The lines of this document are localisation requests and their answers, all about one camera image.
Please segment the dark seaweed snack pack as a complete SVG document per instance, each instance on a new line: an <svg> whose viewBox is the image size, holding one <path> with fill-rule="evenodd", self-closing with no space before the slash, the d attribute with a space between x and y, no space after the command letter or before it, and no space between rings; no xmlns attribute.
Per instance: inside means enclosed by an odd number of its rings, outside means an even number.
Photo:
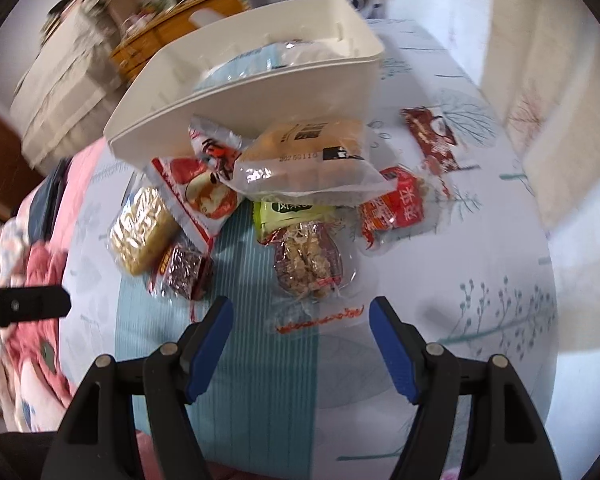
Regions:
<svg viewBox="0 0 600 480"><path fill-rule="evenodd" d="M191 242L174 240L157 261L146 281L154 297L201 300L209 289L213 261Z"/></svg>

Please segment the walnut date snack pack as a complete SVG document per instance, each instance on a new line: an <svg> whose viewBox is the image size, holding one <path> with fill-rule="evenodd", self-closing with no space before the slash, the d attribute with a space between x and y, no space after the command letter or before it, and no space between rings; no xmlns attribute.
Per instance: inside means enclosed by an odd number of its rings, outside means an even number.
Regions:
<svg viewBox="0 0 600 480"><path fill-rule="evenodd" d="M279 336L333 332L364 321L373 279L340 221L310 221L277 231L272 248L272 302L266 325Z"/></svg>

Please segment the rice cracker pack large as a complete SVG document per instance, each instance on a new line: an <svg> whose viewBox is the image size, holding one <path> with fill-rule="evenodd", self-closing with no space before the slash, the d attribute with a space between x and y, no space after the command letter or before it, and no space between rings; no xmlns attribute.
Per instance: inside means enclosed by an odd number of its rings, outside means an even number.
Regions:
<svg viewBox="0 0 600 480"><path fill-rule="evenodd" d="M179 229L158 190L142 186L114 219L107 247L121 270L139 276L156 263Z"/></svg>

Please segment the red rice snack packet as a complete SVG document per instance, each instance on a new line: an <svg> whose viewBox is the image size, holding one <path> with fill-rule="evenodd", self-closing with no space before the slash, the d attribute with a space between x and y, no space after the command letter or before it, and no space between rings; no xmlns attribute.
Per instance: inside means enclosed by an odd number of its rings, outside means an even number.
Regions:
<svg viewBox="0 0 600 480"><path fill-rule="evenodd" d="M378 254L404 238L434 232L445 199L440 179L424 167L398 165L381 174L396 188L358 207L358 246Z"/></svg>

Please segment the green pineapple cake packet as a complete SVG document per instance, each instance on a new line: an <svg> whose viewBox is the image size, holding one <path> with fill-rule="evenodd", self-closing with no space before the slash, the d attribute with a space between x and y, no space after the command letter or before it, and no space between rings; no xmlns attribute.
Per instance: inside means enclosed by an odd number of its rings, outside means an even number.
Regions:
<svg viewBox="0 0 600 480"><path fill-rule="evenodd" d="M335 214L334 206L255 202L252 222L258 242L266 245L279 230L302 222L330 220Z"/></svg>

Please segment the red date snack bag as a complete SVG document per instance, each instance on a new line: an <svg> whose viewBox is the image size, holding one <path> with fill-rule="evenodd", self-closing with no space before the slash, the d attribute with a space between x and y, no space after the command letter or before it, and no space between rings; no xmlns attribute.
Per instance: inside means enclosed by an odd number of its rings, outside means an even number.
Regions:
<svg viewBox="0 0 600 480"><path fill-rule="evenodd" d="M188 135L193 155L155 157L145 174L198 252L209 255L242 194L228 186L238 157L251 142L229 128L195 116Z"/></svg>

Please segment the yellow fried cake bag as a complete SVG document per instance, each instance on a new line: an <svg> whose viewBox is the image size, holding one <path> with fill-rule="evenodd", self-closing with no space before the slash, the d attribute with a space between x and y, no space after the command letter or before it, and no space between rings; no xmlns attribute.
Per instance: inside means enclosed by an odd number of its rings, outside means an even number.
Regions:
<svg viewBox="0 0 600 480"><path fill-rule="evenodd" d="M396 189L370 161L356 119L276 124L236 159L231 188L254 202L355 207Z"/></svg>

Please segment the brown chocolate bar wrapper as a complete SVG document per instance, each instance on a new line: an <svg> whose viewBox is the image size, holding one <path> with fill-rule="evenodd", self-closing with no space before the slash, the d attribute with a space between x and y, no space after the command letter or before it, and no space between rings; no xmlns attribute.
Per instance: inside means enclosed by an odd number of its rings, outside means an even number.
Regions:
<svg viewBox="0 0 600 480"><path fill-rule="evenodd" d="M453 132L441 112L415 107L402 108L400 115L432 169L449 174L480 168L468 145Z"/></svg>

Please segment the large clear blue snack bag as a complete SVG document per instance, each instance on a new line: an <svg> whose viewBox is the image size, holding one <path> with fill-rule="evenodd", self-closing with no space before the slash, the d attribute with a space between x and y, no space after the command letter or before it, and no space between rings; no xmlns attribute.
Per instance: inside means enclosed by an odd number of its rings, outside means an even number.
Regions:
<svg viewBox="0 0 600 480"><path fill-rule="evenodd" d="M239 79L297 67L339 60L341 55L321 41L286 40L244 52L215 66L196 84L193 92L224 86Z"/></svg>

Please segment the dark blue folded cloth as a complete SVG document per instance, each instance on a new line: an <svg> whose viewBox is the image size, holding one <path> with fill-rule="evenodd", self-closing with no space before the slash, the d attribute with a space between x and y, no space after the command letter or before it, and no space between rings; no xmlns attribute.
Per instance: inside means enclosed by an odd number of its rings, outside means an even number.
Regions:
<svg viewBox="0 0 600 480"><path fill-rule="evenodd" d="M29 210L28 235L31 245L48 242L64 196L71 157L62 158L47 175L33 196Z"/></svg>

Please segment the brown wooden door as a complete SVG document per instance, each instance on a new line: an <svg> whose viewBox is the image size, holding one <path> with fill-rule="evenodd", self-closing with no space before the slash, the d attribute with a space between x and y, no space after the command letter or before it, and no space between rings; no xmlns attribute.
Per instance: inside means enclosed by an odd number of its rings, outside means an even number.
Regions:
<svg viewBox="0 0 600 480"><path fill-rule="evenodd" d="M22 156L18 136L0 118L0 220L12 217L42 181Z"/></svg>

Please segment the lace covered cabinet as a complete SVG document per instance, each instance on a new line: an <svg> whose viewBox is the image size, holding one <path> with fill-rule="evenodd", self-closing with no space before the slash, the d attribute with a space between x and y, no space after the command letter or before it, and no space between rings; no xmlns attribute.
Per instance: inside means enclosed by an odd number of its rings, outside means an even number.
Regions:
<svg viewBox="0 0 600 480"><path fill-rule="evenodd" d="M76 3L19 81L9 116L40 174L104 134L124 93L110 53L110 38Z"/></svg>

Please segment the white plastic storage tray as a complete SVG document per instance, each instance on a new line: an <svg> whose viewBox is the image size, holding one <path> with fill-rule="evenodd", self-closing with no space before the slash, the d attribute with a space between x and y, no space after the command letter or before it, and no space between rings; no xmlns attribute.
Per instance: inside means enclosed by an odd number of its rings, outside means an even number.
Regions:
<svg viewBox="0 0 600 480"><path fill-rule="evenodd" d="M207 70L275 41L320 42L336 52L316 61L201 89ZM104 128L115 158L138 168L192 146L193 116L244 138L274 122L370 116L385 48L348 0L286 0L222 18L159 50Z"/></svg>

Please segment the wooden desk with drawers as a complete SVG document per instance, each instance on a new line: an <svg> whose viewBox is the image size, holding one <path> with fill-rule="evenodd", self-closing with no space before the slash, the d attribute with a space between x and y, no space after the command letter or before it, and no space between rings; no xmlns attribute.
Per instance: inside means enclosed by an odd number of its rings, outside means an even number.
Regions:
<svg viewBox="0 0 600 480"><path fill-rule="evenodd" d="M110 54L111 61L117 65L122 79L131 82L162 47L198 28L189 21L195 11L210 10L231 16L247 9L247 0L192 0L179 4L122 40Z"/></svg>

